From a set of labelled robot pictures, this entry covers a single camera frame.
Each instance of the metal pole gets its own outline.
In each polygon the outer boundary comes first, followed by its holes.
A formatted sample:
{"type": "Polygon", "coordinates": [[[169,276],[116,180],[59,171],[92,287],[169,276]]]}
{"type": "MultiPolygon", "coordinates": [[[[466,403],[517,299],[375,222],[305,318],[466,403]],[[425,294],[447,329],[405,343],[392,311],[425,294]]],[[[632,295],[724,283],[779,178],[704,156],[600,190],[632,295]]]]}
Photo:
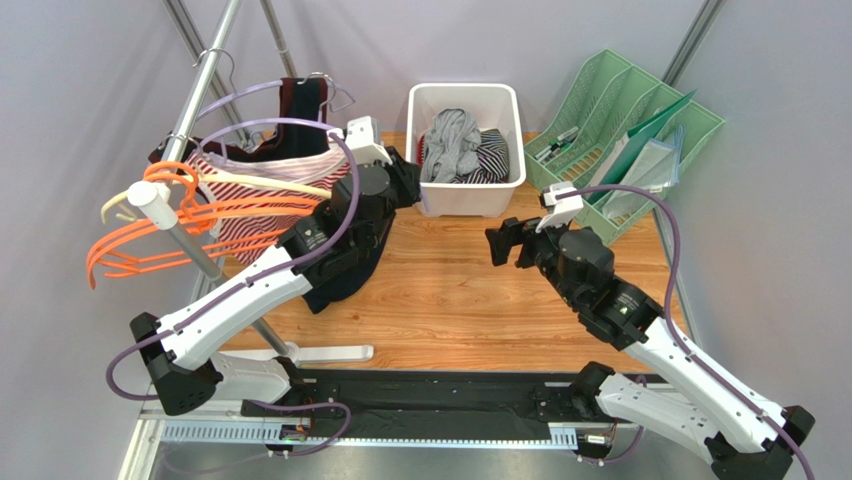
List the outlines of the metal pole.
{"type": "Polygon", "coordinates": [[[704,4],[701,5],[698,15],[695,16],[692,26],[686,32],[680,48],[677,49],[671,64],[669,64],[669,68],[661,79],[663,83],[674,87],[677,81],[680,80],[680,76],[683,75],[686,66],[692,60],[692,57],[698,50],[698,46],[701,45],[701,41],[704,40],[704,35],[710,30],[710,26],[713,24],[713,20],[716,19],[716,15],[719,14],[723,3],[725,3],[725,0],[704,0],[704,4]]]}
{"type": "Polygon", "coordinates": [[[296,78],[298,76],[296,74],[296,65],[293,63],[290,49],[287,48],[287,43],[284,41],[284,32],[281,31],[281,25],[278,23],[278,15],[275,14],[275,9],[272,7],[272,0],[260,0],[260,5],[263,7],[263,14],[266,15],[266,21],[269,22],[272,38],[275,39],[275,47],[278,49],[278,55],[281,56],[284,68],[287,69],[287,75],[290,78],[296,78]]]}
{"type": "MultiPolygon", "coordinates": [[[[228,34],[231,31],[231,26],[234,24],[234,19],[237,17],[237,12],[240,9],[242,0],[228,0],[228,5],[222,12],[222,17],[219,19],[219,24],[216,26],[216,33],[213,37],[211,49],[223,48],[228,39],[228,34]]],[[[201,109],[201,103],[204,101],[204,95],[207,93],[207,88],[216,73],[216,65],[219,62],[220,53],[216,50],[209,51],[201,61],[198,73],[195,76],[195,82],[190,90],[189,97],[183,107],[183,111],[178,117],[173,133],[175,136],[169,138],[166,145],[166,150],[163,154],[165,161],[179,161],[186,148],[189,133],[192,127],[195,126],[195,117],[198,116],[198,111],[201,109]]],[[[202,273],[210,279],[215,285],[225,283],[226,278],[218,265],[209,257],[201,244],[189,232],[186,231],[180,223],[166,230],[171,235],[174,241],[186,252],[186,255],[201,269],[202,273]]],[[[255,320],[252,326],[257,330],[261,337],[278,352],[279,355],[288,355],[289,348],[262,318],[255,320]]]]}
{"type": "MultiPolygon", "coordinates": [[[[192,55],[192,60],[198,60],[201,52],[205,50],[204,42],[201,40],[201,35],[199,35],[198,29],[195,28],[195,22],[193,22],[192,17],[189,16],[189,11],[186,9],[186,5],[184,5],[183,0],[163,0],[163,5],[165,5],[166,10],[172,17],[172,21],[174,22],[175,27],[177,27],[178,33],[186,44],[186,48],[189,50],[189,54],[192,55]]],[[[210,82],[210,91],[217,99],[222,98],[229,93],[218,72],[213,74],[213,80],[210,82]]],[[[240,112],[233,103],[227,103],[222,106],[222,115],[225,117],[225,121],[230,125],[237,125],[243,122],[240,112]]],[[[245,130],[237,130],[237,137],[239,137],[240,142],[243,145],[249,144],[249,137],[245,130]]]]}

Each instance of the green plastic dish rack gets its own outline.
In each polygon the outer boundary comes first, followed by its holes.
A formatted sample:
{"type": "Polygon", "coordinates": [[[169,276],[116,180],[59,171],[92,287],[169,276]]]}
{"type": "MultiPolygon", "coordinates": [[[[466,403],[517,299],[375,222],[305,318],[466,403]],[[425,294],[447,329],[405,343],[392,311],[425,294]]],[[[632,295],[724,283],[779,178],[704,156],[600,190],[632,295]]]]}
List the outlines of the green plastic dish rack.
{"type": "MultiPolygon", "coordinates": [[[[527,180],[539,190],[566,180],[577,188],[585,187],[624,132],[682,96],[612,50],[598,53],[583,64],[550,126],[524,146],[527,180]],[[568,148],[545,163],[535,159],[536,153],[574,126],[580,131],[568,148]]],[[[722,118],[690,101],[666,123],[657,138],[666,138],[678,125],[686,127],[680,167],[683,175],[723,123],[722,118]]],[[[668,190],[662,192],[660,197],[665,198],[667,193],[668,190]]],[[[648,201],[633,213],[608,219],[599,210],[608,197],[594,205],[584,199],[583,210],[574,218],[578,224],[592,227],[606,245],[654,208],[654,203],[648,201]]]]}

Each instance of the laundry basket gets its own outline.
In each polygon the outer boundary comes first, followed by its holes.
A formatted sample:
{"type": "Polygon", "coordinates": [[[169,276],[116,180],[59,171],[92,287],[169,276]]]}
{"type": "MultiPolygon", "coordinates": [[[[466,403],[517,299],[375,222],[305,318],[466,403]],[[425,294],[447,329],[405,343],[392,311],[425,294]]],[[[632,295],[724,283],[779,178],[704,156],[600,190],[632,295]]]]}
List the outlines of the laundry basket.
{"type": "MultiPolygon", "coordinates": [[[[583,64],[551,125],[524,147],[530,183],[539,190],[566,180],[577,188],[585,187],[629,128],[682,96],[612,50],[598,53],[583,64]],[[549,160],[536,160],[536,153],[574,126],[579,127],[579,132],[568,148],[549,160]]],[[[657,138],[664,139],[677,125],[684,125],[686,137],[680,166],[683,174],[723,123],[720,117],[690,101],[669,119],[657,138]]],[[[583,210],[574,218],[578,224],[592,227],[607,245],[654,207],[648,201],[632,213],[609,219],[600,211],[608,197],[594,205],[584,199],[583,210]]]]}
{"type": "Polygon", "coordinates": [[[408,95],[408,131],[405,158],[417,160],[420,137],[432,119],[447,108],[470,112],[480,130],[496,128],[509,147],[509,179],[506,183],[423,183],[424,202],[417,204],[423,215],[477,215],[496,217],[506,210],[515,188],[526,180],[518,100],[508,85],[497,83],[423,83],[408,95]]]}

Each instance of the gray cloth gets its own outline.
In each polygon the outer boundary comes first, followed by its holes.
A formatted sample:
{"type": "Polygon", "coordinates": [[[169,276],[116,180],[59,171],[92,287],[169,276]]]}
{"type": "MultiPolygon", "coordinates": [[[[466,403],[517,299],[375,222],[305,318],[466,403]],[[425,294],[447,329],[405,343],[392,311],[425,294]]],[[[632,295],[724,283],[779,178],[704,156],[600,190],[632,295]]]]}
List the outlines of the gray cloth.
{"type": "Polygon", "coordinates": [[[420,171],[421,182],[450,183],[479,168],[479,128],[473,115],[460,108],[448,108],[435,115],[423,143],[426,158],[420,171]]]}

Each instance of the wooden table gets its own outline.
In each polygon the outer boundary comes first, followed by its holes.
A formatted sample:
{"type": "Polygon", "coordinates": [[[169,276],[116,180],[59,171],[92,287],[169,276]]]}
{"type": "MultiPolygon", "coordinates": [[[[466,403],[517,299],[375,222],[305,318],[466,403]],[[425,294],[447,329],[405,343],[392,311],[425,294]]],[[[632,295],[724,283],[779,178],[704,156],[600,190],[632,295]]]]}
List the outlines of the wooden table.
{"type": "MultiPolygon", "coordinates": [[[[384,138],[405,151],[404,133],[384,138]]],[[[537,195],[522,185],[501,218],[542,215],[537,195]]],[[[595,360],[622,372],[648,371],[586,333],[537,269],[517,269],[511,260],[491,266],[484,231],[501,218],[400,210],[376,272],[358,293],[318,315],[295,299],[265,318],[300,346],[375,346],[369,362],[328,364],[342,368],[575,371],[595,360]]],[[[653,219],[643,218],[612,249],[617,274],[662,303],[668,264],[653,219]]],[[[230,258],[225,271],[241,268],[230,258]]],[[[675,317],[683,328],[679,306],[675,317]]],[[[251,329],[224,347],[254,348],[268,345],[251,329]]]]}

